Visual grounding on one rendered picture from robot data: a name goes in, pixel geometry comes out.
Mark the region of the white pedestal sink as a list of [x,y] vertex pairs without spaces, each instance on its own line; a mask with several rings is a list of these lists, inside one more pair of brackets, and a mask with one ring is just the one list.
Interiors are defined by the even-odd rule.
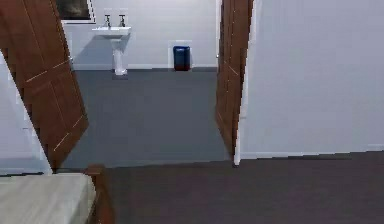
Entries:
[[92,31],[96,36],[101,36],[111,42],[112,54],[113,54],[113,66],[114,73],[117,76],[123,76],[127,74],[127,70],[123,67],[122,56],[123,47],[122,39],[127,37],[131,33],[130,27],[97,27]]

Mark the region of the brown wooden room door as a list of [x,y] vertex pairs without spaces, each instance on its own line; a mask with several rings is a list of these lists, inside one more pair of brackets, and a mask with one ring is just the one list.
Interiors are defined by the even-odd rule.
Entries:
[[88,127],[55,0],[0,0],[0,50],[52,168]]
[[235,155],[254,0],[222,0],[215,118],[231,157]]

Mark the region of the blue garbage can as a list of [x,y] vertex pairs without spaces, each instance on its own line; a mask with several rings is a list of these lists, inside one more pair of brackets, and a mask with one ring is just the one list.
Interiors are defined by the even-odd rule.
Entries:
[[174,69],[176,71],[188,71],[190,69],[190,47],[173,47]]

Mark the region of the wooden bed with beige cover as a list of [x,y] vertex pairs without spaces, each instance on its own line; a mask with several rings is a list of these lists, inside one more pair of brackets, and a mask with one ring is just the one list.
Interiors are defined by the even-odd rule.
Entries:
[[0,224],[117,224],[106,168],[0,175]]

